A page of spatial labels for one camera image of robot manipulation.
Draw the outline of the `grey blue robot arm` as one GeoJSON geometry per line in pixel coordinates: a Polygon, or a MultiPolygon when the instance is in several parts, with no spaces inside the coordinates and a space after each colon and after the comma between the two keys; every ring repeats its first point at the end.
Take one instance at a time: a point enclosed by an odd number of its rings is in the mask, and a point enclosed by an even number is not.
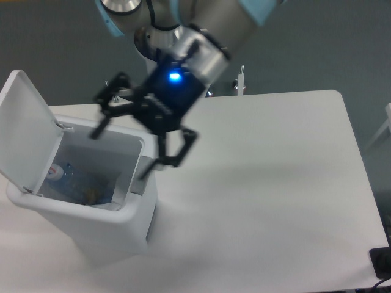
{"type": "Polygon", "coordinates": [[[108,26],[127,34],[153,27],[180,30],[175,43],[160,46],[155,69],[132,87],[117,73],[95,96],[103,119],[91,134],[96,139],[114,117],[130,115],[158,139],[157,165],[178,167],[196,141],[183,117],[206,94],[246,39],[280,5],[279,1],[97,1],[108,26]]]}

